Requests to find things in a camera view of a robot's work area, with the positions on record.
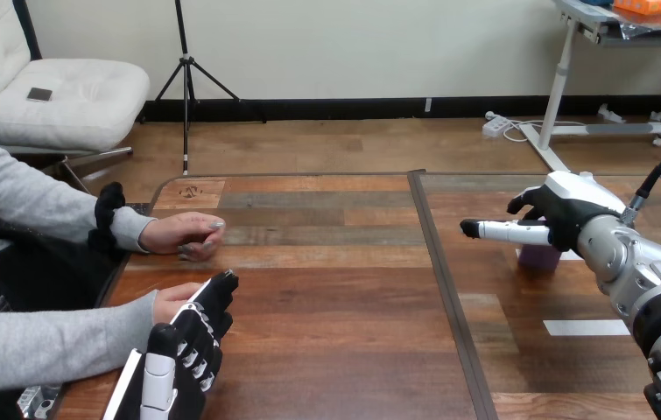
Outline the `person's hand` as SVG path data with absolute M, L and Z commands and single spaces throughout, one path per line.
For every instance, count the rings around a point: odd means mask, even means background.
M 140 247 L 153 254 L 177 255 L 190 262 L 204 262 L 222 245 L 225 220 L 205 213 L 179 213 L 150 221 L 138 238 Z
M 169 323 L 202 285 L 190 282 L 158 290 L 153 303 L 153 324 Z

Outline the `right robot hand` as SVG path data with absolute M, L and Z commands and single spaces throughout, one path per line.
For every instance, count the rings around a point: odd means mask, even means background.
M 468 238 L 552 246 L 559 251 L 576 251 L 580 231 L 594 218 L 618 218 L 623 202 L 598 184 L 591 175 L 553 171 L 542 185 L 525 188 L 510 200 L 508 214 L 531 209 L 520 220 L 465 219 L 461 232 Z

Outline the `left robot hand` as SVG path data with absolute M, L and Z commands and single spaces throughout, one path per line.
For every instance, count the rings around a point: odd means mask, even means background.
M 209 278 L 171 321 L 155 325 L 145 348 L 123 366 L 104 419 L 199 419 L 222 365 L 221 342 L 232 326 L 228 307 L 239 276 Z

